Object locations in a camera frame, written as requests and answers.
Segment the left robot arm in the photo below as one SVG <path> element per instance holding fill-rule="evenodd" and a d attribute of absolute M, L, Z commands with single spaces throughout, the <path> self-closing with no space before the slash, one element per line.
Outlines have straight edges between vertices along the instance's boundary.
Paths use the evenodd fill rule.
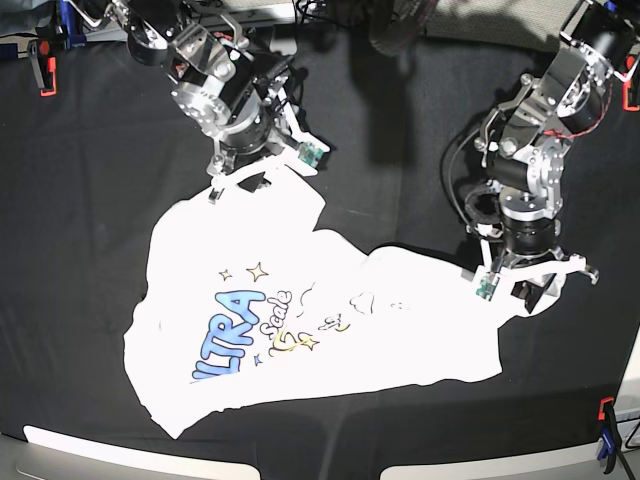
<path fill-rule="evenodd" d="M 560 297 L 569 275 L 599 272 L 559 244 L 561 178 L 574 142 L 594 131 L 629 82 L 639 43 L 636 1 L 579 1 L 563 42 L 539 77 L 523 73 L 513 99 L 493 107 L 462 140 L 443 175 L 449 200 L 481 247 L 471 277 L 475 302 L 529 316 Z"/>

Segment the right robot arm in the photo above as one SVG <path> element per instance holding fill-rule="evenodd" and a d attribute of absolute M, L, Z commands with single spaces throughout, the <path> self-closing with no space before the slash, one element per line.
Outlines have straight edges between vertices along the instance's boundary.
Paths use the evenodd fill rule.
<path fill-rule="evenodd" d="M 301 74 L 293 56 L 271 51 L 230 13 L 198 1 L 71 5 L 94 29 L 116 23 L 130 55 L 171 79 L 172 99 L 213 143 L 210 202 L 232 187 L 269 185 L 268 172 L 281 165 L 316 175 L 330 148 L 299 123 L 293 95 Z"/>

